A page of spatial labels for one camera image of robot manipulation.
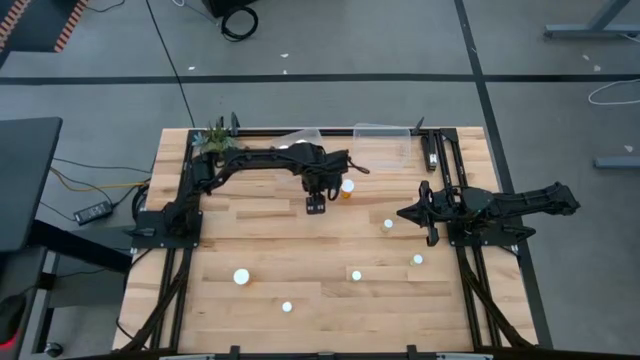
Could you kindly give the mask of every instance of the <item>black floor stripe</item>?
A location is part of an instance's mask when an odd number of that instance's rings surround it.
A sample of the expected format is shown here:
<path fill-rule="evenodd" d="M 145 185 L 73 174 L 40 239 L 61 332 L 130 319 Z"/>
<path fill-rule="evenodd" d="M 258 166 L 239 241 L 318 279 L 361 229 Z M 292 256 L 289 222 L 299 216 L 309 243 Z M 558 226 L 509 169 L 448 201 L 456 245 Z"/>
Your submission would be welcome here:
<path fill-rule="evenodd" d="M 4 58 L 0 53 L 0 64 Z M 183 84 L 262 84 L 298 82 L 458 82 L 476 83 L 584 83 L 640 79 L 640 74 L 482 75 L 482 74 L 300 74 L 183 76 Z M 177 84 L 173 76 L 121 77 L 0 77 L 8 85 L 163 85 Z"/>
<path fill-rule="evenodd" d="M 498 124 L 496 117 L 491 106 L 491 98 L 489 97 L 489 91 L 487 90 L 487 84 L 485 77 L 482 74 L 482 66 L 480 65 L 480 59 L 476 51 L 476 45 L 473 40 L 473 34 L 471 32 L 471 26 L 469 24 L 469 18 L 464 7 L 463 0 L 454 0 L 456 10 L 458 12 L 458 19 L 460 21 L 460 27 L 464 37 L 464 42 L 467 47 L 467 54 L 469 55 L 469 61 L 471 63 L 471 70 L 475 75 L 475 84 L 478 90 L 478 96 L 480 97 L 480 105 L 482 106 L 482 112 L 484 114 L 487 133 L 489 135 L 489 141 L 493 150 L 496 168 L 498 170 L 498 177 L 500 178 L 500 184 L 502 190 L 505 192 L 514 192 L 513 182 L 511 181 L 511 175 L 509 173 L 509 166 L 507 164 L 507 158 L 504 154 L 504 148 L 502 147 L 502 140 L 500 139 L 500 132 L 498 131 Z M 533 262 L 531 260 L 531 254 L 526 241 L 522 242 L 519 246 L 520 250 L 520 268 L 522 270 L 522 277 L 527 292 L 527 298 L 529 300 L 529 307 L 531 308 L 531 314 L 538 337 L 538 343 L 545 348 L 553 348 L 551 341 L 551 334 L 549 333 L 549 325 L 544 313 L 542 305 L 542 298 L 540 297 L 540 289 L 533 269 Z"/>

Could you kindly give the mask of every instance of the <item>yellow wire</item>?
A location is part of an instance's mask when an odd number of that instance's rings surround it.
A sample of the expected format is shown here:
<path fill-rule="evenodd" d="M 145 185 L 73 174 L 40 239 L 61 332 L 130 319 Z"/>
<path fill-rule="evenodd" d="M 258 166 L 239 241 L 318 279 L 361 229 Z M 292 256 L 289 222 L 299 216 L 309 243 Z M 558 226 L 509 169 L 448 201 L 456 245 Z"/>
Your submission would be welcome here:
<path fill-rule="evenodd" d="M 54 168 L 50 168 L 49 169 L 55 176 L 58 177 L 58 180 L 60 180 L 60 182 L 62 183 L 62 185 L 64 185 L 64 187 L 66 187 L 68 190 L 70 191 L 80 191 L 80 192 L 85 192 L 85 191 L 96 191 L 96 189 L 94 188 L 74 188 L 69 186 L 69 184 L 67 184 L 64 179 L 62 178 L 62 176 L 60 176 L 60 171 L 54 169 Z M 143 182 L 137 182 L 137 183 L 130 183 L 130 184 L 113 184 L 113 185 L 102 185 L 102 186 L 96 186 L 96 188 L 98 189 L 121 189 L 121 188 L 132 188 L 135 186 L 142 186 L 145 185 L 145 183 Z"/>

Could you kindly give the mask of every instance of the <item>butcher block tabletop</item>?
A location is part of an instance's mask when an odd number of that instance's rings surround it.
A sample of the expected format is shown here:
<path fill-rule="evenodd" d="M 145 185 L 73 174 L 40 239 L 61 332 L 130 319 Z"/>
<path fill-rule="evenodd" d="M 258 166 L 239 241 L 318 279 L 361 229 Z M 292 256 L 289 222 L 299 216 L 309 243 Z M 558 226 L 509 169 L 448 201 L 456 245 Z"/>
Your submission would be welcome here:
<path fill-rule="evenodd" d="M 499 191 L 484 130 L 457 131 L 469 185 Z M 175 199 L 187 134 L 163 131 L 147 209 L 161 210 Z M 264 148 L 273 138 L 238 140 Z M 323 146 L 327 152 L 351 150 L 353 138 L 324 136 Z M 232 345 L 243 353 L 405 352 L 409 344 L 418 351 L 473 350 L 446 229 L 439 227 L 440 242 L 427 247 L 427 230 L 395 215 L 417 201 L 420 181 L 428 180 L 434 191 L 443 187 L 440 167 L 425 169 L 419 137 L 411 138 L 411 156 L 402 167 L 372 168 L 369 175 L 350 169 L 343 178 L 355 182 L 353 195 L 327 201 L 322 215 L 307 215 L 300 177 L 286 170 L 239 172 L 201 197 L 202 235 L 191 261 L 179 353 L 228 353 Z M 381 231 L 385 219 L 394 221 L 387 233 Z M 536 343 L 517 259 L 495 247 L 483 251 L 494 301 Z M 412 266 L 416 254 L 424 262 Z M 120 313 L 131 334 L 158 301 L 165 255 L 154 249 L 131 270 Z M 178 253 L 176 269 L 181 258 Z M 240 268 L 251 276 L 244 286 L 233 281 Z M 360 281 L 352 281 L 353 271 L 362 274 Z M 291 303 L 290 312 L 282 310 L 284 302 Z M 485 312 L 479 301 L 476 306 L 488 345 Z M 173 311 L 165 316 L 161 345 L 168 344 Z M 127 342 L 118 331 L 114 348 Z"/>

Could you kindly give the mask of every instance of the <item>white cable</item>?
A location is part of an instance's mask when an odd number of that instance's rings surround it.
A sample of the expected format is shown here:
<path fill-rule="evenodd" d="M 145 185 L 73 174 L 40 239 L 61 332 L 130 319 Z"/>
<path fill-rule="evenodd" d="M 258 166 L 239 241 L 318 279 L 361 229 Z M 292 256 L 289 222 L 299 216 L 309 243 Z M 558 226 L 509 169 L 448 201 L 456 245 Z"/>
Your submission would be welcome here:
<path fill-rule="evenodd" d="M 624 38 L 627 38 L 627 39 L 629 39 L 629 40 L 631 40 L 633 42 L 640 43 L 640 40 L 634 39 L 629 35 L 621 35 L 621 36 L 624 37 Z M 589 94 L 589 97 L 587 98 L 587 100 L 589 100 L 590 104 L 599 105 L 599 106 L 640 104 L 640 99 L 638 99 L 638 100 L 630 100 L 630 101 L 612 101 L 612 102 L 599 102 L 599 101 L 593 101 L 593 99 L 592 99 L 595 94 L 599 93 L 600 91 L 602 91 L 604 89 L 608 89 L 610 87 L 613 87 L 613 86 L 616 86 L 616 85 L 620 85 L 620 84 L 630 84 L 630 83 L 635 83 L 635 82 L 640 82 L 640 79 L 616 81 L 614 83 L 607 84 L 607 85 L 595 90 L 591 94 Z"/>

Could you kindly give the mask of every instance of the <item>power adapter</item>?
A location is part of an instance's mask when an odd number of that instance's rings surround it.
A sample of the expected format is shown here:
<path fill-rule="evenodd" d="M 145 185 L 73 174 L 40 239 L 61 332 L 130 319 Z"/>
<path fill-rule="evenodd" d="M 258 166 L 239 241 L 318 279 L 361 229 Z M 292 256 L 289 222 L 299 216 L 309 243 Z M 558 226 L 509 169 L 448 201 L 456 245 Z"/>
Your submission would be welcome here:
<path fill-rule="evenodd" d="M 78 222 L 78 225 L 82 226 L 111 214 L 113 214 L 113 206 L 109 201 L 103 201 L 99 204 L 89 206 L 86 209 L 74 212 L 73 217 Z"/>

